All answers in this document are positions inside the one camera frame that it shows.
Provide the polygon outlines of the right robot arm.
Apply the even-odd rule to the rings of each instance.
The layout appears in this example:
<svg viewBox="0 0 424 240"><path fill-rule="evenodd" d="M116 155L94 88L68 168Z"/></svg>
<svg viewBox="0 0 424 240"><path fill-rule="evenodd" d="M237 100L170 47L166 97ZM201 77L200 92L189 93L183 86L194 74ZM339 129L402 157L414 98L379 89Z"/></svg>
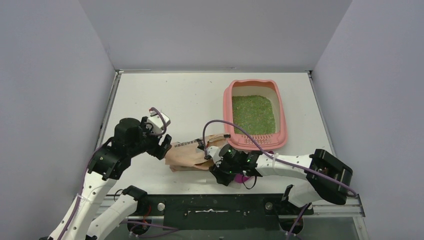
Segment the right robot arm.
<svg viewBox="0 0 424 240"><path fill-rule="evenodd" d="M226 144L210 146L206 152L213 161L209 171L221 185L228 186L236 175L254 179L282 176L301 180L300 184L289 184L281 199L282 209L289 214L320 200L345 205L351 192L348 187L353 170L324 149L306 155L279 155L244 152Z"/></svg>

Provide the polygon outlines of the beige cat litter bag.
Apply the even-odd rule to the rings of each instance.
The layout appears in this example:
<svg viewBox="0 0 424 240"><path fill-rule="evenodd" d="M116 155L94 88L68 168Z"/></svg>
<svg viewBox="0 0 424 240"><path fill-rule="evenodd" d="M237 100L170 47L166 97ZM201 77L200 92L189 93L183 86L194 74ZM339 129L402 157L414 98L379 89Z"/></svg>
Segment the beige cat litter bag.
<svg viewBox="0 0 424 240"><path fill-rule="evenodd" d="M165 164L171 171L207 171L214 165L213 160L205 158L205 147L222 147L231 137L228 133L208 135L186 142L174 142L165 155Z"/></svg>

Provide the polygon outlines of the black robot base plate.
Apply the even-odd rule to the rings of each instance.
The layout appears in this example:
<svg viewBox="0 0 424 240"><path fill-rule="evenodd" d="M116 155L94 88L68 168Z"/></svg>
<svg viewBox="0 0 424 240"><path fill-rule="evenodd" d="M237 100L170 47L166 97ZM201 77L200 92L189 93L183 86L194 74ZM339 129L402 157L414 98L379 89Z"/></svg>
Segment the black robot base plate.
<svg viewBox="0 0 424 240"><path fill-rule="evenodd" d="M163 220L178 230L279 230L301 207L282 193L269 194L150 194L131 218Z"/></svg>

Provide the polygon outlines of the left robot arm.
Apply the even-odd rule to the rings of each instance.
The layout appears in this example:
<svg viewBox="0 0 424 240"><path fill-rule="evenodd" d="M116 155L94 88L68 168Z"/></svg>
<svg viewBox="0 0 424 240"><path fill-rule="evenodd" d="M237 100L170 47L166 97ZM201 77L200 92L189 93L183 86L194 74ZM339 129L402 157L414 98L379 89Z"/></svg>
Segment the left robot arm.
<svg viewBox="0 0 424 240"><path fill-rule="evenodd" d="M118 200L96 216L104 198L131 165L132 158L147 153L159 160L171 148L166 133L171 121L164 113L144 116L141 120L123 118L114 128L114 135L92 155L84 179L67 213L48 240L103 240L126 217L147 211L147 192L128 186Z"/></svg>

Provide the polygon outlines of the purple litter scoop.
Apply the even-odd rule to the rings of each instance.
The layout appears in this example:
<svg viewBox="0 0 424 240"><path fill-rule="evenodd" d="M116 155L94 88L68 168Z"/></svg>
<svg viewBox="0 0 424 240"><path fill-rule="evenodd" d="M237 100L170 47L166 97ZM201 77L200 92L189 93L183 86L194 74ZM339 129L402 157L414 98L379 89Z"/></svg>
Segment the purple litter scoop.
<svg viewBox="0 0 424 240"><path fill-rule="evenodd" d="M266 166L273 166L275 156L273 152L264 154L261 151L254 150L250 152L235 151L231 160L231 170L229 173L235 174L235 181L245 184L248 180L253 179L253 188L257 182L257 178L265 177L265 173L261 173Z"/></svg>

